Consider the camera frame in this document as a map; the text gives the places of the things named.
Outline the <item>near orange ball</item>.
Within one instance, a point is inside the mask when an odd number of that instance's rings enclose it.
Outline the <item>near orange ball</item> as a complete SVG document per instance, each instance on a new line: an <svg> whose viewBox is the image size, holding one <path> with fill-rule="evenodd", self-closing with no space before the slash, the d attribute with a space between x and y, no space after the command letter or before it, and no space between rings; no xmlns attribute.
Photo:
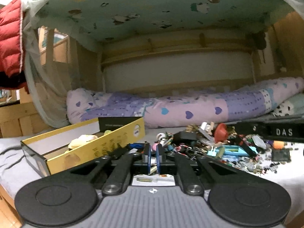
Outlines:
<svg viewBox="0 0 304 228"><path fill-rule="evenodd" d="M273 148L275 149L282 149L284 148L285 143L283 141L274 141Z"/></svg>

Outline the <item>black-spotted white plush toy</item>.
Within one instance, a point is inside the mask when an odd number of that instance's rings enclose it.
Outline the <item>black-spotted white plush toy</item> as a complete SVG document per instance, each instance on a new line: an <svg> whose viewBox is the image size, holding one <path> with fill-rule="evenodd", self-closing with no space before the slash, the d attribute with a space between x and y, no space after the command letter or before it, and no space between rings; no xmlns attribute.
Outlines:
<svg viewBox="0 0 304 228"><path fill-rule="evenodd" d="M295 104L290 101L285 101L274 109L273 114L274 116L290 116L295 114L296 109L297 107Z"/></svg>

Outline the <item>light blue pillow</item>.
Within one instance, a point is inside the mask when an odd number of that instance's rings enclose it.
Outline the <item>light blue pillow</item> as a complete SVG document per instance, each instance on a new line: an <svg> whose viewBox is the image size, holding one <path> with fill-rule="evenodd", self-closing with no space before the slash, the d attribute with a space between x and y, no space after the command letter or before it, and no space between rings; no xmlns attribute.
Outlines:
<svg viewBox="0 0 304 228"><path fill-rule="evenodd" d="M298 115L303 114L304 95L299 93L285 101L285 107L287 109L286 114Z"/></svg>

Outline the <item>grey studded toy panel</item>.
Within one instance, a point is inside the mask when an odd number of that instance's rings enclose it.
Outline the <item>grey studded toy panel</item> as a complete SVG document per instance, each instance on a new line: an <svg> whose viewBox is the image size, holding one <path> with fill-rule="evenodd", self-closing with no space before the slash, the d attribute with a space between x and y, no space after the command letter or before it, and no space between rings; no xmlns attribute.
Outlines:
<svg viewBox="0 0 304 228"><path fill-rule="evenodd" d="M252 139L253 139L254 144L257 147L262 148L263 150L266 150L267 146L261 137L259 137L258 135L253 135Z"/></svg>

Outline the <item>black rectangular block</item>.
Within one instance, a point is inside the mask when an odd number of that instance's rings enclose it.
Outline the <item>black rectangular block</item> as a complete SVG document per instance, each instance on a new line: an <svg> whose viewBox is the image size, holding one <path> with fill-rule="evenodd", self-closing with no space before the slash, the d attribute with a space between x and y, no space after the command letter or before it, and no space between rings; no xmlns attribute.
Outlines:
<svg viewBox="0 0 304 228"><path fill-rule="evenodd" d="M180 131L174 134L174 140L176 141L196 141L197 134L193 132Z"/></svg>

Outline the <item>light blue toy plate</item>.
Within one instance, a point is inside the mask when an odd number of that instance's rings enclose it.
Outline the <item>light blue toy plate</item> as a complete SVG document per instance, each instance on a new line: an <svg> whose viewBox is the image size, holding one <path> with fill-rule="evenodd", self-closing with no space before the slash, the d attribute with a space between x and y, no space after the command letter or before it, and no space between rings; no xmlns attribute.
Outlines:
<svg viewBox="0 0 304 228"><path fill-rule="evenodd" d="M209 150L207 152L207 155L215 157L216 154L221 150L225 149L224 155L233 155L237 157L249 157L249 154L240 146L230 146L230 145L224 145L217 148L214 148L212 150Z"/></svg>

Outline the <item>red dome-shaped toy piece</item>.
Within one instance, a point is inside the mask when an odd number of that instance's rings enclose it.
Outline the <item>red dome-shaped toy piece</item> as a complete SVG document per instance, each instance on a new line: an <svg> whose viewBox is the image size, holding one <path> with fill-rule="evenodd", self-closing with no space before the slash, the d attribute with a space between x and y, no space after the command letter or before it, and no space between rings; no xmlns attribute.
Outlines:
<svg viewBox="0 0 304 228"><path fill-rule="evenodd" d="M216 143L223 142L228 138L227 126L225 123L220 123L214 131L214 141Z"/></svg>

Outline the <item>yellow plush toy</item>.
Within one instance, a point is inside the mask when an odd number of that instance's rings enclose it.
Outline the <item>yellow plush toy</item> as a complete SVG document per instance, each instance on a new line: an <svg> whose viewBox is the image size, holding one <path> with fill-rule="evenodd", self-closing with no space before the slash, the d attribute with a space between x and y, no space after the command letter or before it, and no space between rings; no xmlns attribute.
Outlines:
<svg viewBox="0 0 304 228"><path fill-rule="evenodd" d="M68 145L68 149L69 150L73 150L75 148L81 147L83 145L86 145L87 143L94 141L95 139L97 139L98 137L96 135L80 135L80 137L73 139L69 145Z"/></svg>

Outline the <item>yellow cardboard box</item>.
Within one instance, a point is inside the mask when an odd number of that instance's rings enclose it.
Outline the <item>yellow cardboard box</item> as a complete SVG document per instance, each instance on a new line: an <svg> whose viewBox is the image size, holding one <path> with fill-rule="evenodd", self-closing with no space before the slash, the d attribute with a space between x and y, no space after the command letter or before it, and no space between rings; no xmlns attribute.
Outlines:
<svg viewBox="0 0 304 228"><path fill-rule="evenodd" d="M145 136L141 117L100 117L21 142L27 162L50 176L124 148Z"/></svg>

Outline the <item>purple heart-pattern rolled quilt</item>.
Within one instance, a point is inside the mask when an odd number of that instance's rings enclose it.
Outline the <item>purple heart-pattern rolled quilt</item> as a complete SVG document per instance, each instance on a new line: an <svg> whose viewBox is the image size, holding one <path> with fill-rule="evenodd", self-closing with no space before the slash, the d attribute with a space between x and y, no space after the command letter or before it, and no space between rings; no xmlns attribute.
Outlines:
<svg viewBox="0 0 304 228"><path fill-rule="evenodd" d="M87 89L69 91L67 117L72 124L97 117L143 117L148 128L185 127L202 122L247 120L273 112L303 91L303 78L261 81L232 92L193 91L177 96L142 98Z"/></svg>

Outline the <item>grey bed sheet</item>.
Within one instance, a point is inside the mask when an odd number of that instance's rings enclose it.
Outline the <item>grey bed sheet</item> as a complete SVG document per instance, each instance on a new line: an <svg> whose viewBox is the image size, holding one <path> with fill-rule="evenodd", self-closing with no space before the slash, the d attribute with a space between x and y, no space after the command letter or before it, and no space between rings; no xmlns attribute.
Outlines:
<svg viewBox="0 0 304 228"><path fill-rule="evenodd" d="M21 141L26 138L1 139L1 194L11 205L21 187L40 178L21 149ZM277 173L268 171L261 177L281 185L290 194L292 207L286 220L289 223L303 211L303 144L289 142L287 146L291 148L291 162L280 164Z"/></svg>

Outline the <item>grey mosquito net curtain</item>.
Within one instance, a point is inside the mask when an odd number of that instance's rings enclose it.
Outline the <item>grey mosquito net curtain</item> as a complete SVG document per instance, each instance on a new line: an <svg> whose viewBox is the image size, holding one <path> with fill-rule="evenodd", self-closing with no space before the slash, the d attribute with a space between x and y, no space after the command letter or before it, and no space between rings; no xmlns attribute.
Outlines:
<svg viewBox="0 0 304 228"><path fill-rule="evenodd" d="M21 0L23 42L25 46L25 77L33 104L42 120L53 128L69 125L67 93L83 87L83 63L77 55L77 46L101 53L101 44L84 35L81 27L71 19L52 16L43 10L50 0ZM54 61L55 30L67 35L67 63Z"/></svg>

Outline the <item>red down jacket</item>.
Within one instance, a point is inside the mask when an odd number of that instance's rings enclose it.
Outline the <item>red down jacket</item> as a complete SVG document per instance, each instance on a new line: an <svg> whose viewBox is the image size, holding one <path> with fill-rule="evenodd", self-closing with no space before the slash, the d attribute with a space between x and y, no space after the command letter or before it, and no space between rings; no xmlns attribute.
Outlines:
<svg viewBox="0 0 304 228"><path fill-rule="evenodd" d="M23 17L21 0L12 0L1 9L1 89L26 86Z"/></svg>

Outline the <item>wooden bed frame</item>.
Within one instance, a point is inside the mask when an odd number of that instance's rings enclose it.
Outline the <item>wooden bed frame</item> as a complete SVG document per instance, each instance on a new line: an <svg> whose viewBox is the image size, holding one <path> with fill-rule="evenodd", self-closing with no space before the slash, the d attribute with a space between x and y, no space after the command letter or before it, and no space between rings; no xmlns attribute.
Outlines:
<svg viewBox="0 0 304 228"><path fill-rule="evenodd" d="M303 76L303 19L297 12L256 36L226 28L179 30L104 44L97 52L70 37L53 43L55 35L40 30L39 41L47 42L40 62L61 93L42 96L61 104L76 88L157 97Z"/></svg>

